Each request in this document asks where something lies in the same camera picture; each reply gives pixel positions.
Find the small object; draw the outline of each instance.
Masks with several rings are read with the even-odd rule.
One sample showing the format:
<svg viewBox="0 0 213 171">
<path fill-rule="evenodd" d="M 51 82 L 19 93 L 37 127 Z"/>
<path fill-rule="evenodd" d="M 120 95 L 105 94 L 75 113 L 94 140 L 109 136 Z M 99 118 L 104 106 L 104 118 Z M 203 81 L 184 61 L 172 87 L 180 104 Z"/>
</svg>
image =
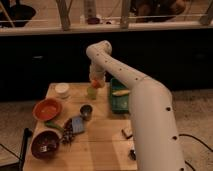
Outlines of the small object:
<svg viewBox="0 0 213 171">
<path fill-rule="evenodd" d="M 101 88 L 101 84 L 100 84 L 99 81 L 96 80 L 96 79 L 91 80 L 91 86 L 92 86 L 93 88 L 95 88 L 95 89 Z"/>
<path fill-rule="evenodd" d="M 92 106 L 90 105 L 83 105 L 80 109 L 80 116 L 85 121 L 89 121 L 92 117 Z"/>
<path fill-rule="evenodd" d="M 129 156 L 132 160 L 136 160 L 136 153 L 135 153 L 135 149 L 131 149 L 129 151 Z"/>
<path fill-rule="evenodd" d="M 49 128 L 57 129 L 57 130 L 59 130 L 61 133 L 64 132 L 64 128 L 62 128 L 62 127 L 59 126 L 58 124 L 54 123 L 53 121 L 45 121 L 45 122 L 44 122 L 44 125 L 45 125 L 46 127 L 49 127 Z"/>
<path fill-rule="evenodd" d="M 112 92 L 113 96 L 124 96 L 124 95 L 128 95 L 130 93 L 130 90 L 117 90 Z"/>
<path fill-rule="evenodd" d="M 83 119 L 80 116 L 72 117 L 73 134 L 80 134 L 84 132 Z"/>
<path fill-rule="evenodd" d="M 97 17 L 90 17 L 87 19 L 88 24 L 100 24 L 100 19 Z"/>
<path fill-rule="evenodd" d="M 61 113 L 62 105 L 53 98 L 39 101 L 33 108 L 33 116 L 38 121 L 48 121 Z"/>
<path fill-rule="evenodd" d="M 73 128 L 72 128 L 72 118 L 68 119 L 64 124 L 64 132 L 62 134 L 61 142 L 63 144 L 71 144 L 74 139 Z"/>
<path fill-rule="evenodd" d="M 126 138 L 126 139 L 130 139 L 132 138 L 132 129 L 131 128 L 124 128 L 121 130 L 123 136 Z"/>
<path fill-rule="evenodd" d="M 44 131 L 38 134 L 32 142 L 32 155 L 38 159 L 53 158 L 59 148 L 59 137 L 53 131 Z"/>
<path fill-rule="evenodd" d="M 92 86 L 89 86 L 87 88 L 87 97 L 89 99 L 95 100 L 98 94 L 98 89 L 93 88 Z"/>
<path fill-rule="evenodd" d="M 58 94 L 58 96 L 62 99 L 65 99 L 69 96 L 69 84 L 68 83 L 58 83 L 55 86 L 55 91 Z"/>
</svg>

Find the small bowl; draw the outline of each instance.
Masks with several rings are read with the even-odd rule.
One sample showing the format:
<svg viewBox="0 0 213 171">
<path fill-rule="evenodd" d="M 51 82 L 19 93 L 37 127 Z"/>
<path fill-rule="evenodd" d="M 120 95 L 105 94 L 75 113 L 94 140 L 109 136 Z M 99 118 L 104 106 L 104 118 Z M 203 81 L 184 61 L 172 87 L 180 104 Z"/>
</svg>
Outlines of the small bowl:
<svg viewBox="0 0 213 171">
<path fill-rule="evenodd" d="M 38 102 L 33 109 L 33 116 L 38 121 L 48 121 L 61 113 L 62 105 L 59 101 L 48 98 Z"/>
<path fill-rule="evenodd" d="M 59 148 L 59 136 L 53 131 L 38 134 L 32 142 L 31 152 L 37 159 L 51 159 Z"/>
</svg>

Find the floor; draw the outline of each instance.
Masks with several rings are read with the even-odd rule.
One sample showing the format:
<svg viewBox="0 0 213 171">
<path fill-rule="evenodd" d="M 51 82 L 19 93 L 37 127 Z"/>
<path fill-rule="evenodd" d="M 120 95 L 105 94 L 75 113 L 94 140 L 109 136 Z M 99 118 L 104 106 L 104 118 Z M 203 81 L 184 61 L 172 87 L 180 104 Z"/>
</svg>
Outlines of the floor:
<svg viewBox="0 0 213 171">
<path fill-rule="evenodd" d="M 175 91 L 172 94 L 179 133 L 193 135 L 213 148 L 213 89 Z M 20 153 L 24 128 L 35 128 L 36 121 L 32 116 L 35 103 L 0 103 L 0 142 L 17 155 Z M 185 160 L 197 171 L 213 170 L 212 152 L 191 137 L 180 137 L 180 141 Z M 0 166 L 17 161 L 17 158 L 0 148 Z"/>
<path fill-rule="evenodd" d="M 71 4 L 69 12 L 70 21 L 72 24 L 82 23 L 84 14 L 83 0 L 66 0 L 67 6 Z M 113 20 L 119 22 L 121 13 L 122 0 L 96 0 L 96 13 L 102 17 L 103 21 Z M 186 0 L 187 8 L 181 15 L 173 18 L 170 21 L 195 21 L 203 15 L 211 0 Z M 36 15 L 25 25 L 27 28 L 48 28 L 59 27 L 60 16 L 57 3 L 54 0 L 32 1 L 21 0 L 23 5 L 28 5 L 36 10 Z M 15 0 L 11 0 L 11 5 L 15 4 Z"/>
</svg>

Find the orange bowl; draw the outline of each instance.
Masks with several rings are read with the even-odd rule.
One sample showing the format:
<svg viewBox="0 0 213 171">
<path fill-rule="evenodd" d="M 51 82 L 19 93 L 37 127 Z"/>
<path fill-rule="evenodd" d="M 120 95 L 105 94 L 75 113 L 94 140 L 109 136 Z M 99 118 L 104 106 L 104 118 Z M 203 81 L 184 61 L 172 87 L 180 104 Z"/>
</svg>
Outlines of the orange bowl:
<svg viewBox="0 0 213 171">
<path fill-rule="evenodd" d="M 48 121 L 61 113 L 62 105 L 59 101 L 48 98 L 38 102 L 33 108 L 33 116 L 38 121 Z"/>
</svg>

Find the green object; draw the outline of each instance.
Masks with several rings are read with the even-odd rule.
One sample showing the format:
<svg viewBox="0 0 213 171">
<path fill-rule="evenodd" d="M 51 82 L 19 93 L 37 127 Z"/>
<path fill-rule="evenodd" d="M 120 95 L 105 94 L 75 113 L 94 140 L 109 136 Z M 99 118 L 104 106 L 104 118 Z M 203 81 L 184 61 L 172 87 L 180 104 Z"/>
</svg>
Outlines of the green object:
<svg viewBox="0 0 213 171">
<path fill-rule="evenodd" d="M 112 95 L 113 92 L 118 91 L 118 90 L 126 90 L 127 88 L 120 83 L 117 79 L 112 78 L 110 80 L 110 95 L 109 95 L 109 100 L 110 100 L 110 106 L 111 110 L 115 114 L 124 114 L 124 113 L 129 113 L 129 95 L 122 95 L 122 96 L 114 96 Z"/>
<path fill-rule="evenodd" d="M 58 124 L 56 124 L 56 123 L 54 123 L 54 122 L 52 122 L 52 121 L 46 121 L 46 122 L 44 122 L 44 125 L 45 125 L 46 127 L 49 127 L 49 128 L 57 129 L 57 130 L 59 130 L 61 133 L 64 132 L 64 128 L 62 128 L 61 126 L 59 126 Z"/>
<path fill-rule="evenodd" d="M 89 86 L 87 88 L 87 97 L 89 99 L 95 100 L 97 97 L 97 93 L 98 93 L 98 90 L 93 88 L 92 86 Z"/>
</svg>

